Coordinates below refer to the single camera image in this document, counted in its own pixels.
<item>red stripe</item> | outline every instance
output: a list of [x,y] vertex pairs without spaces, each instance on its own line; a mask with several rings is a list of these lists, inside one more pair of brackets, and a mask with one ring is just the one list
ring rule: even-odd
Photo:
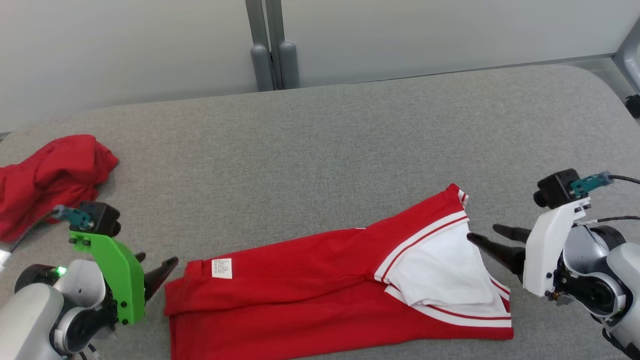
[[509,290],[507,290],[507,289],[503,288],[502,286],[498,285],[498,283],[497,283],[497,282],[495,282],[495,281],[493,281],[493,279],[491,280],[491,282],[495,285],[495,287],[496,287],[496,288],[498,288],[498,289],[500,289],[500,290],[502,290],[502,291],[506,292],[506,293],[507,293],[507,295],[510,295],[510,294],[509,294]]
[[476,319],[476,320],[511,320],[510,316],[496,316],[496,317],[483,318],[481,316],[470,316],[470,315],[452,313],[450,311],[440,309],[439,307],[435,307],[433,305],[427,305],[427,306],[430,307],[431,309],[438,310],[442,313],[449,314],[452,316],[457,316],[458,318]]
[[403,253],[403,252],[405,252],[407,249],[409,249],[410,247],[412,247],[412,246],[414,246],[415,244],[419,243],[420,241],[422,241],[422,240],[423,240],[424,238],[426,238],[427,236],[429,236],[429,235],[431,235],[431,234],[435,233],[435,232],[436,232],[436,231],[438,231],[438,230],[441,230],[443,227],[447,227],[447,226],[449,226],[449,225],[451,225],[451,224],[454,224],[454,223],[459,222],[460,220],[464,220],[464,219],[466,219],[466,218],[468,218],[468,217],[461,217],[461,218],[459,218],[459,219],[457,219],[457,220],[453,220],[452,222],[448,222],[448,223],[444,224],[443,226],[440,226],[439,228],[437,228],[437,229],[435,229],[435,230],[431,231],[430,233],[428,233],[428,234],[424,235],[423,237],[419,238],[418,240],[415,240],[413,243],[409,244],[409,246],[405,247],[405,248],[404,248],[400,253],[398,253],[398,255],[396,255],[396,256],[394,257],[394,259],[391,261],[391,264],[389,264],[389,267],[385,270],[385,273],[382,275],[382,280],[385,280],[385,279],[387,278],[387,273],[389,273],[389,269],[391,269],[391,266],[393,266],[393,264],[396,262],[396,260],[398,259],[398,257],[399,257],[400,255],[402,255],[402,253]]

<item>black cable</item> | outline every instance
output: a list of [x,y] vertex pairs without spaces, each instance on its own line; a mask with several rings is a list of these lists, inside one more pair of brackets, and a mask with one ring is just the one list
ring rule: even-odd
[[51,217],[51,215],[55,214],[57,211],[56,210],[51,210],[50,212],[46,213],[44,216],[42,216],[41,218],[39,218],[38,220],[36,220],[33,224],[29,225],[29,227],[27,227],[22,234],[20,234],[20,236],[18,237],[17,240],[15,240],[15,242],[13,244],[11,244],[11,247],[9,248],[9,252],[15,252],[15,250],[18,248],[18,246],[20,246],[20,244],[27,238],[29,237],[29,235],[33,232],[33,230],[40,224],[42,224],[43,222],[45,222],[48,218]]
[[624,217],[599,218],[598,222],[615,221],[615,220],[640,220],[640,217],[635,217],[633,215],[627,215],[627,216],[624,216]]
[[630,183],[635,183],[640,185],[640,180],[638,179],[634,179],[633,177],[629,177],[629,176],[622,176],[622,175],[609,175],[609,179],[615,179],[615,180],[622,180],[622,181],[628,181]]

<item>white label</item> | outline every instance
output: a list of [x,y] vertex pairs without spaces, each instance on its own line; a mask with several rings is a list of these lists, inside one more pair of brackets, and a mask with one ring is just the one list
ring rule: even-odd
[[231,272],[231,259],[211,260],[211,277],[233,279],[233,274]]

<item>red shorts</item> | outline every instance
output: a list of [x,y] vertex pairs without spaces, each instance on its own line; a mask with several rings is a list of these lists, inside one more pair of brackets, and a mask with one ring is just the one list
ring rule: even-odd
[[407,304],[390,276],[413,249],[467,226],[466,199],[452,184],[366,229],[190,262],[166,285],[172,359],[277,360],[416,339],[511,339],[509,291],[488,274],[496,301],[455,306]]

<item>green plastic part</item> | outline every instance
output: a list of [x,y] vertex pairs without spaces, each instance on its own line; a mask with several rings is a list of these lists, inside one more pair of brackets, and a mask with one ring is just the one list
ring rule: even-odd
[[118,303],[118,321],[134,324],[145,316],[145,273],[131,251],[106,235],[70,231],[74,250],[90,253]]

